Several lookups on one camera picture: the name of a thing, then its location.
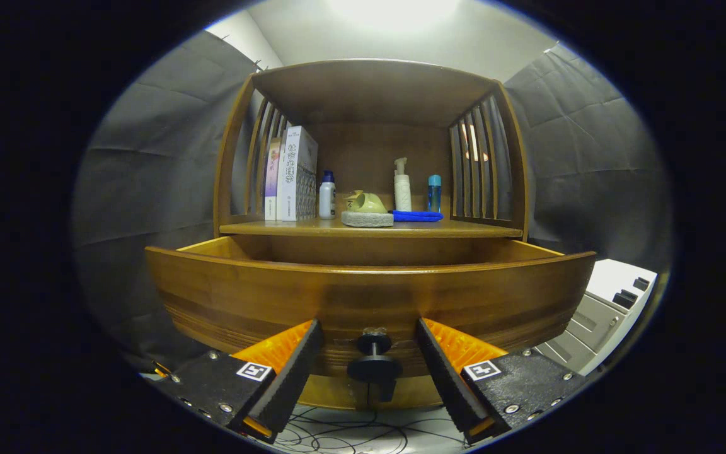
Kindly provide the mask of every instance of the gray curtain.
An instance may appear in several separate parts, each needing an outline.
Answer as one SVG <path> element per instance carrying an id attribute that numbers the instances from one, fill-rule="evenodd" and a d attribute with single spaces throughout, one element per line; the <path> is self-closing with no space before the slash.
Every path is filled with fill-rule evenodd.
<path id="1" fill-rule="evenodd" d="M 127 87 L 84 154 L 72 205 L 78 276 L 93 316 L 138 368 L 152 369 L 150 359 L 176 368 L 205 351 L 175 330 L 144 247 L 212 238 L 217 153 L 253 71 L 245 55 L 199 32 Z"/>
<path id="2" fill-rule="evenodd" d="M 673 229 L 668 173 L 619 90 L 561 44 L 505 86 L 531 170 L 529 241 L 665 271 Z"/>

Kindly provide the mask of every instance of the book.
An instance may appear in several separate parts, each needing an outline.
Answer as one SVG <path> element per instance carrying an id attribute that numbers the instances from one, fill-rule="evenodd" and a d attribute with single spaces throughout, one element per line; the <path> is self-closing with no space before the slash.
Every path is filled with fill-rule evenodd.
<path id="1" fill-rule="evenodd" d="M 318 144 L 303 126 L 291 126 L 279 153 L 276 210 L 279 221 L 315 218 Z"/>
<path id="2" fill-rule="evenodd" d="M 265 169 L 265 220 L 276 221 L 276 193 L 279 184 L 279 154 L 282 139 L 271 139 L 268 147 L 268 165 Z"/>

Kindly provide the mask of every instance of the white cabinet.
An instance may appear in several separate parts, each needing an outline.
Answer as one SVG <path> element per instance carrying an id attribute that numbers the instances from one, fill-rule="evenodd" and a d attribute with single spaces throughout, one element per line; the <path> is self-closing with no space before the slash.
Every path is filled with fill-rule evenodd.
<path id="1" fill-rule="evenodd" d="M 656 278 L 657 273 L 623 262 L 596 262 L 587 291 L 565 332 L 536 350 L 587 375 L 625 338 L 648 301 Z"/>

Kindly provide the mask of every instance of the gray sponge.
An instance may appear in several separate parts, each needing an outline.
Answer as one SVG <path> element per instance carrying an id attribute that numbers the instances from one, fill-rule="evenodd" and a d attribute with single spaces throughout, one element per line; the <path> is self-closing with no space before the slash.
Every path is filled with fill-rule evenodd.
<path id="1" fill-rule="evenodd" d="M 394 215 L 386 212 L 351 212 L 340 213 L 340 221 L 349 227 L 393 227 Z"/>

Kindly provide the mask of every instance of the floor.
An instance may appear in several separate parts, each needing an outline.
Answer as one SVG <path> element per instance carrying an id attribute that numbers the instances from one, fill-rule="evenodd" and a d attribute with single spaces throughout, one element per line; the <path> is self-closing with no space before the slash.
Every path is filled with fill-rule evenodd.
<path id="1" fill-rule="evenodd" d="M 471 446 L 442 406 L 375 413 L 297 405 L 274 443 L 283 452 L 326 454 L 448 454 Z"/>

